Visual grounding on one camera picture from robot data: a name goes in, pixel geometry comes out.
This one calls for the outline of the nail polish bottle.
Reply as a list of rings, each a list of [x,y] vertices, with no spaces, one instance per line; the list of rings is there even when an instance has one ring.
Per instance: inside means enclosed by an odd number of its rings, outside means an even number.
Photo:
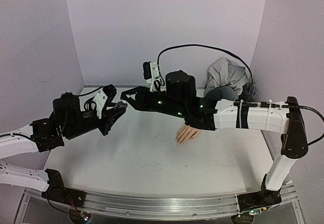
[[[119,102],[116,103],[115,108],[116,109],[126,109],[127,106],[128,106],[127,103],[119,101]]]

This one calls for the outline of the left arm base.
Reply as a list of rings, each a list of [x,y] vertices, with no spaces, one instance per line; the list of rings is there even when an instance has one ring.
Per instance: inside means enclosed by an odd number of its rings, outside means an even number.
[[[76,208],[83,207],[86,199],[84,191],[65,187],[62,176],[57,170],[46,169],[45,173],[48,175],[49,187],[42,192],[42,198]]]

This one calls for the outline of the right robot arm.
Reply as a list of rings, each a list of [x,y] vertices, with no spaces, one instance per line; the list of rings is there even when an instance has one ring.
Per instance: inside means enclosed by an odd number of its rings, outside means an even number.
[[[138,86],[122,92],[120,98],[135,110],[180,117],[199,130],[239,128],[279,133],[282,147],[265,178],[269,191],[278,191],[297,159],[308,152],[303,118],[294,97],[278,103],[200,98],[195,78],[179,70],[166,75],[163,92]]]

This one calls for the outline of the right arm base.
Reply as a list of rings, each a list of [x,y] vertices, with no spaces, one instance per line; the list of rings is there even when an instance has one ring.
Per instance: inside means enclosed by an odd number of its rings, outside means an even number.
[[[237,196],[239,214],[248,213],[251,210],[268,208],[281,203],[280,190],[272,191],[265,187],[267,175],[264,176],[261,189],[257,192],[240,194]]]

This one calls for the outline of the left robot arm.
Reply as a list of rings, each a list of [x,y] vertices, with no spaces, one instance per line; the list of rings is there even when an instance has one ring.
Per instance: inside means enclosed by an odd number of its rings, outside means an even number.
[[[103,136],[108,135],[127,109],[126,103],[113,102],[116,93],[111,84],[99,87],[88,93],[90,98],[83,105],[80,104],[80,95],[63,93],[53,100],[53,111],[48,118],[1,135],[1,159],[63,147],[65,140],[95,129]],[[60,172],[53,169],[33,170],[1,162],[1,183],[49,193],[57,202],[68,198]]]

